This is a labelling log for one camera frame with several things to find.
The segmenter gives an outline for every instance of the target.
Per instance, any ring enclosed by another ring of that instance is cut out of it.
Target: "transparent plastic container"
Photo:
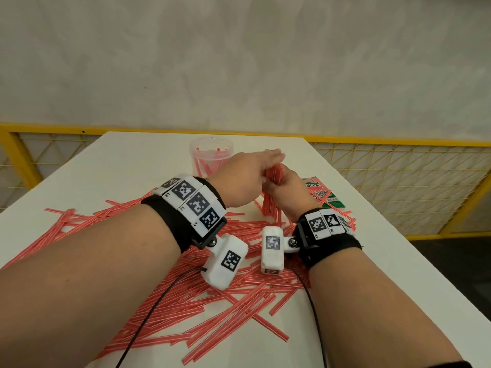
[[[189,145],[193,175],[206,178],[234,154],[234,145],[226,138],[200,137]]]

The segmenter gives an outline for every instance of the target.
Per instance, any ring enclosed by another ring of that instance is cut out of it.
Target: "person's left arm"
[[[279,150],[236,154],[208,181],[227,208],[242,206],[283,159]],[[86,366],[179,255],[165,222],[142,204],[0,271],[2,365]]]

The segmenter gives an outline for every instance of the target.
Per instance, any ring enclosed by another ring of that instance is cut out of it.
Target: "dark floor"
[[[411,243],[491,321],[491,237]]]

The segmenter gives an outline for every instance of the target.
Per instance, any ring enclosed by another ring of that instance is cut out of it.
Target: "yellow metal frame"
[[[447,147],[491,147],[491,142],[453,139],[400,139],[400,138],[361,138],[361,137],[327,137],[300,134],[264,134],[229,131],[202,131],[185,129],[132,129],[113,128],[107,126],[63,126],[45,124],[0,123],[0,142],[22,178],[27,188],[33,188],[40,183],[42,177],[35,168],[29,152],[19,139],[17,133],[49,133],[49,134],[79,134],[103,135],[108,131],[134,131],[150,133],[188,133],[188,134],[219,134],[219,135],[254,135],[269,137],[299,137],[312,143],[347,143],[347,144],[378,144],[378,145],[410,145],[410,146],[447,146]],[[491,236],[491,232],[452,234],[459,222],[469,214],[479,200],[491,189],[491,174],[470,195],[461,209],[451,218],[438,235],[409,235],[408,240],[434,240],[442,238]]]
[[[28,189],[34,188],[43,180],[18,134],[0,128],[0,143]]]

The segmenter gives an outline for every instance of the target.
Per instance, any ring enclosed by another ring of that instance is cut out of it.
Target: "person's left hand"
[[[224,166],[207,178],[217,189],[225,207],[243,206],[261,194],[266,169],[279,164],[285,154],[279,148],[233,155]]]

